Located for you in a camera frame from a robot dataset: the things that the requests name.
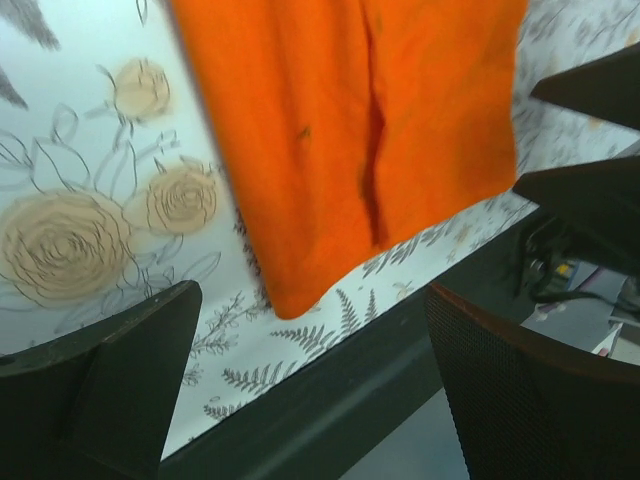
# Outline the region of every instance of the floral tablecloth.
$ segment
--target floral tablecloth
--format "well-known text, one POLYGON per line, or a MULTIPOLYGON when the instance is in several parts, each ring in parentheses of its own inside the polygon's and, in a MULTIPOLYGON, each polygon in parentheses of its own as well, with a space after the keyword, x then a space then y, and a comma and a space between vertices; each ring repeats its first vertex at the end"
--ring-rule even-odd
MULTIPOLYGON (((636 0, 531 1, 513 105, 520 172, 637 140, 527 95, 639 39, 636 0)), ((162 0, 0 0, 0 207, 0 354, 200 282, 165 456, 532 209, 511 194, 485 201, 358 267, 300 319, 278 320, 162 0)))

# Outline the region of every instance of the gray floor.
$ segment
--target gray floor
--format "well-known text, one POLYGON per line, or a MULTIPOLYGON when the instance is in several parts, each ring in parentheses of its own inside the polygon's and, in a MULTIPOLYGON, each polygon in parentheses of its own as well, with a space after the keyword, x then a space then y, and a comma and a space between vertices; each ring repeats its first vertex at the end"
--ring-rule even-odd
POLYGON ((444 390, 440 390, 342 480, 467 480, 444 390))

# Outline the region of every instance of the towel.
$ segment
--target towel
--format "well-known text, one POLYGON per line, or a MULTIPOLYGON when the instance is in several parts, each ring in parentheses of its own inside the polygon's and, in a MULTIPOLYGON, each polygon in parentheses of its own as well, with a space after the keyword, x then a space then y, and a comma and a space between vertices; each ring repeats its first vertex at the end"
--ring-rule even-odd
POLYGON ((512 186, 526 3, 173 2, 279 317, 512 186))

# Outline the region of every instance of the white floral surface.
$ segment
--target white floral surface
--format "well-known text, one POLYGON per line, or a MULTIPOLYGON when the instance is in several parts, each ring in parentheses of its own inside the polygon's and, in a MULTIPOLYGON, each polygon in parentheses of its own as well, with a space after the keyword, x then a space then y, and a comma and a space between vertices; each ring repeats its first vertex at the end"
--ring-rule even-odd
MULTIPOLYGON (((162 1, 0 0, 0 353, 198 280, 202 315, 165 455, 532 208, 511 194, 485 201, 282 322, 173 32, 162 1)), ((520 172, 607 158, 637 140, 527 95, 544 76, 639 39, 635 0, 531 1, 514 93, 520 172)))

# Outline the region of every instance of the rose drawing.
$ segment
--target rose drawing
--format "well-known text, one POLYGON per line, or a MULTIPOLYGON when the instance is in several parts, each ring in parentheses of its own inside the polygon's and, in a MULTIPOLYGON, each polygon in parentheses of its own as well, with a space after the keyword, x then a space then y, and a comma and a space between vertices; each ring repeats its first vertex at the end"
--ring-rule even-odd
POLYGON ((162 67, 147 59, 133 59, 112 78, 113 105, 120 115, 143 122, 166 112, 171 98, 162 67))
POLYGON ((97 193, 20 198, 0 218, 0 232, 0 274, 43 307, 102 292, 131 261, 122 207, 97 193))
POLYGON ((154 233, 185 235, 202 230, 216 213, 216 183, 197 160, 182 157, 183 164, 153 177, 146 190, 125 206, 125 218, 154 233))

